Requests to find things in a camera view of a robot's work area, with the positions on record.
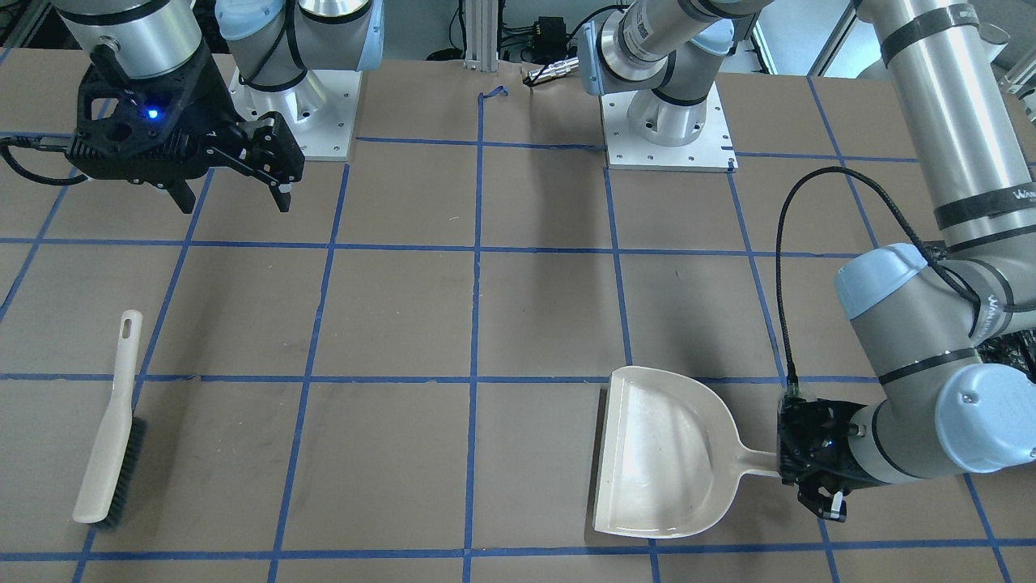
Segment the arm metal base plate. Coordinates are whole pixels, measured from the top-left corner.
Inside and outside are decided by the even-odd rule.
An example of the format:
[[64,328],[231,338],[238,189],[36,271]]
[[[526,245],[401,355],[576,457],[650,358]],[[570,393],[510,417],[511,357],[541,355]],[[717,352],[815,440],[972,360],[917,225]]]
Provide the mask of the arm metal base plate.
[[244,86],[236,76],[229,92],[248,121],[280,112],[306,161],[347,161],[363,77],[362,71],[311,70],[295,87],[267,92]]
[[608,166],[634,171],[732,172],[739,168],[720,92],[677,106],[651,90],[600,97]]

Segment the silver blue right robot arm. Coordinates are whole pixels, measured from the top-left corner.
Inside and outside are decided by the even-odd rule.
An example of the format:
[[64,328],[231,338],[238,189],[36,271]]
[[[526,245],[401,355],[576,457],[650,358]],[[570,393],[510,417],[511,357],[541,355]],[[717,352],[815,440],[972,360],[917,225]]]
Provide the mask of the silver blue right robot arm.
[[304,162],[348,152],[358,90],[384,58],[381,1],[218,1],[236,60],[227,83],[189,1],[56,1],[90,58],[73,136],[59,143],[90,180],[167,192],[192,214],[189,182],[229,168],[289,211]]

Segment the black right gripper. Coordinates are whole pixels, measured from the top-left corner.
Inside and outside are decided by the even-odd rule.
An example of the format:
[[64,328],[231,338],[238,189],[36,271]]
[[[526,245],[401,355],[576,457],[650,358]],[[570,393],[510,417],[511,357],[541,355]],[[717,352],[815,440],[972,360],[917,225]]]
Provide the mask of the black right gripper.
[[130,78],[110,45],[96,45],[90,59],[66,151],[77,169],[94,180],[160,181],[191,215],[196,195],[186,180],[226,167],[263,182],[288,213],[301,148],[280,112],[243,121],[207,43],[177,69],[147,79]]

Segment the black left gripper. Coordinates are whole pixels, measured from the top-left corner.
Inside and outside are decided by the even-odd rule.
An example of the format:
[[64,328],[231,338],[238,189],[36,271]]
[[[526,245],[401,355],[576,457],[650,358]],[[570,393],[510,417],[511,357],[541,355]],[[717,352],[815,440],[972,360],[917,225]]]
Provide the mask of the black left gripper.
[[[799,396],[782,398],[778,413],[779,473],[798,487],[798,501],[824,521],[847,520],[845,496],[871,486],[850,448],[851,418],[862,403]],[[822,493],[824,487],[829,493]]]

